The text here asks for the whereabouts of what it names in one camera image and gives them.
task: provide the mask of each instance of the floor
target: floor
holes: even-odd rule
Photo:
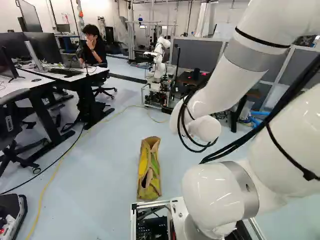
[[[108,59],[111,72],[143,78],[143,69],[134,69],[125,65],[123,59]],[[142,84],[127,80],[109,78],[108,87],[116,87],[116,98],[100,95],[98,101],[109,103],[119,113],[131,105],[140,105],[140,88]],[[66,103],[61,110],[63,123],[72,122],[78,110],[75,107],[77,96]],[[191,153],[173,135],[168,123],[156,123],[148,115],[158,121],[166,121],[169,115],[158,110],[130,107],[116,118],[95,125],[90,131],[84,131],[75,147],[63,159],[60,169],[47,191],[45,192],[39,222],[31,237],[32,240],[128,240],[130,239],[130,204],[136,202],[137,168],[141,140],[149,136],[161,138],[159,159],[161,165],[162,192],[160,200],[181,196],[181,179],[184,172],[198,164],[203,157],[241,137],[248,127],[238,125],[238,132],[232,133],[228,127],[222,128],[222,134],[215,146],[203,153]],[[44,169],[65,152],[80,134],[82,126],[77,125],[76,134],[50,151],[37,163]],[[41,124],[32,130],[25,130],[18,136],[21,145],[45,136]],[[241,147],[227,158],[237,160],[244,158],[248,144]],[[14,192],[24,194],[28,200],[28,214],[20,229],[18,240],[23,240],[32,228],[37,215],[40,193],[57,164],[42,175],[18,188]],[[0,192],[10,189],[33,177],[29,168],[20,168],[13,163],[0,178]],[[319,208],[312,206],[319,202],[316,198],[286,206],[280,211],[257,217],[262,231],[269,240],[277,239],[319,239],[320,233],[316,226]],[[281,228],[275,223],[288,223]],[[292,224],[300,226],[308,222],[308,228],[297,227],[296,234],[288,233]]]
[[[145,69],[130,66],[127,59],[106,57],[110,73],[145,80]]]

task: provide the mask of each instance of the hand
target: hand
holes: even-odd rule
[[[94,49],[93,41],[87,40],[86,41],[86,45],[88,46],[88,48],[90,50]]]

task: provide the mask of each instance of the chair wheel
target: chair wheel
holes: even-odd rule
[[[41,168],[35,167],[32,169],[33,174],[39,174],[41,172]]]
[[[42,145],[45,146],[45,145],[47,145],[47,144],[49,144],[49,140],[46,138],[46,139],[43,140]]]

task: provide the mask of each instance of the white robot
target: white robot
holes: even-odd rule
[[[319,33],[319,0],[251,0],[207,85],[186,106],[188,133],[213,142],[221,126],[208,114],[235,105],[297,37]],[[247,158],[200,164],[187,171],[182,180],[184,202],[206,238],[223,239],[236,221],[320,192],[319,96],[320,84],[290,102],[269,124],[277,143],[311,171],[313,179],[304,178],[266,128],[251,142]],[[183,100],[171,114],[174,133],[182,104]]]
[[[153,73],[153,82],[160,82],[161,74],[166,72],[166,65],[162,62],[164,57],[164,49],[170,48],[171,42],[167,39],[164,39],[163,36],[160,36],[156,42],[153,52],[145,52],[144,55],[154,56],[151,72]]]

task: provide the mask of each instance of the yellow cable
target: yellow cable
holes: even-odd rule
[[[116,118],[117,116],[119,116],[120,114],[122,114],[123,112],[125,112],[127,109],[129,108],[144,108],[144,109],[147,109],[145,106],[139,106],[139,105],[130,105],[130,106],[127,106],[124,110],[114,114],[111,118],[109,119],[106,119],[106,120],[102,120],[100,122],[98,122],[96,125],[94,125],[93,127],[97,126],[98,124],[101,124],[101,123],[107,123],[109,121],[111,121],[112,119]],[[147,111],[147,115],[149,116],[150,119],[152,119],[153,121],[155,121],[156,123],[159,123],[159,124],[162,124],[162,123],[165,123],[167,122],[168,120],[165,120],[165,121],[158,121],[154,118],[152,118],[150,115],[149,115],[149,111]],[[91,127],[84,135],[82,135],[78,140],[80,140],[81,138],[83,138],[85,135],[87,135],[92,129],[93,127]],[[29,234],[26,236],[25,240],[29,240],[31,235],[34,233],[35,231],[35,228],[37,226],[37,223],[38,223],[38,220],[39,220],[39,216],[40,216],[40,213],[41,213],[41,208],[42,208],[42,200],[43,200],[43,197],[44,197],[44,194],[48,188],[48,186],[50,185],[50,183],[55,179],[56,177],[56,174],[57,172],[59,171],[59,168],[61,166],[61,163],[63,162],[63,160],[65,159],[65,156],[76,146],[77,144],[74,144],[68,151],[66,151],[64,153],[64,155],[61,157],[60,161],[58,162],[58,165],[55,167],[55,170],[50,178],[50,180],[47,182],[47,184],[44,186],[44,188],[42,189],[41,191],[41,194],[40,194],[40,198],[38,200],[38,212],[36,214],[36,217],[35,217],[35,220],[32,224],[32,228],[29,232]]]

